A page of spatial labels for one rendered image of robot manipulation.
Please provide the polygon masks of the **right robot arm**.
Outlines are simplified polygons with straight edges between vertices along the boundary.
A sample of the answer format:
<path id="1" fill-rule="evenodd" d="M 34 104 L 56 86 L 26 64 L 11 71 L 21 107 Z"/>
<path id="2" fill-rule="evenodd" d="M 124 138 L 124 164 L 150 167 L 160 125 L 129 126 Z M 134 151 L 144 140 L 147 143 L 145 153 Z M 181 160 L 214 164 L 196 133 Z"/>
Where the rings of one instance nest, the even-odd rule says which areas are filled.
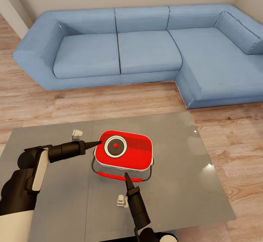
<path id="1" fill-rule="evenodd" d="M 125 177 L 126 177 L 126 185 L 128 189 L 125 197 L 126 205 L 124 205 L 124 195 L 118 195 L 117 207 L 119 208 L 129 207 L 130 214 L 134 219 L 134 224 L 135 224 L 134 232 L 137 242 L 178 242 L 176 238 L 173 237 L 172 235 L 163 235 L 163 237 L 159 241 L 153 229 L 149 227 L 142 230 L 140 235 L 138 236 L 137 231 L 150 224 L 150 219 L 148 217 L 145 204 L 140 194 L 140 188 L 134 187 L 128 173 L 125 173 Z"/>

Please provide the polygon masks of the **radio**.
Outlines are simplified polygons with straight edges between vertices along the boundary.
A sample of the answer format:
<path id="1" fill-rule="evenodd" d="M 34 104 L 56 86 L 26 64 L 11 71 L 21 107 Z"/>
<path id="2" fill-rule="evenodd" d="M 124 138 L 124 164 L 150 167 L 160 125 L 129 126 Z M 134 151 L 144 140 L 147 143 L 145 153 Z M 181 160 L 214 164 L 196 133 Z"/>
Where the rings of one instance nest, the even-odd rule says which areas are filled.
<path id="1" fill-rule="evenodd" d="M 151 140 L 141 134 L 122 131 L 105 131 L 99 138 L 102 141 L 93 151 L 92 170 L 100 176 L 116 180 L 126 181 L 126 177 L 96 172 L 93 168 L 95 159 L 103 166 L 119 170 L 144 172 L 150 167 L 150 179 L 152 175 L 153 146 Z M 147 180 L 131 178 L 132 182 Z"/>

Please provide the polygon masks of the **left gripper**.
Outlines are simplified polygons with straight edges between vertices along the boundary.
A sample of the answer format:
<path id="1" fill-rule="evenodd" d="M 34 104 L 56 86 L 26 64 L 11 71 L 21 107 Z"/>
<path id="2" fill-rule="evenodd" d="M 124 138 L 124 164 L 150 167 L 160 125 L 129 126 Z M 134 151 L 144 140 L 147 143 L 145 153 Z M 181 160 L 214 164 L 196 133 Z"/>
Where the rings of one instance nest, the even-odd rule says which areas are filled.
<path id="1" fill-rule="evenodd" d="M 85 155 L 85 150 L 91 147 L 100 145 L 102 141 L 96 142 L 84 142 L 84 141 L 73 141 L 61 144 L 61 152 L 63 160 L 72 158 L 78 155 Z"/>

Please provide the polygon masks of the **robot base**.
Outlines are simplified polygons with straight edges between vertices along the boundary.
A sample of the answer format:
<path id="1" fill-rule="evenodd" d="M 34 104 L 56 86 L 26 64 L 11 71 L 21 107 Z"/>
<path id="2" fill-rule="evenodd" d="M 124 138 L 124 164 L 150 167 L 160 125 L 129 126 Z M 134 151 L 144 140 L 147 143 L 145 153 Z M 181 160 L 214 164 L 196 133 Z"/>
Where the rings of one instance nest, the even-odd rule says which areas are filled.
<path id="1" fill-rule="evenodd" d="M 178 241 L 175 230 L 157 232 L 155 233 L 155 235 L 158 237 L 159 241 L 163 237 L 163 235 L 172 235 Z M 137 242 L 137 240 L 136 240 L 136 237 L 133 236 L 133 237 L 125 237 L 121 239 L 112 239 L 112 240 L 107 240 L 107 241 L 102 241 L 102 242 Z"/>

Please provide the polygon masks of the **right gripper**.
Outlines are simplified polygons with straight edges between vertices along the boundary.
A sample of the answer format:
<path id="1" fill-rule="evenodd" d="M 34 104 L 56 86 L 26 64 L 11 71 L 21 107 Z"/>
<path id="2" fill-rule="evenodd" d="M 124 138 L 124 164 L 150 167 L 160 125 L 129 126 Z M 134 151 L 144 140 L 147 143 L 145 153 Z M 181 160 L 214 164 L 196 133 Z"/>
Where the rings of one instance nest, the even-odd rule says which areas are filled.
<path id="1" fill-rule="evenodd" d="M 134 187 L 128 173 L 125 173 L 125 177 L 128 189 L 126 193 L 126 196 L 128 196 L 128 205 L 130 207 L 132 216 L 136 216 L 137 214 L 145 211 L 146 207 L 140 194 L 140 188 Z"/>

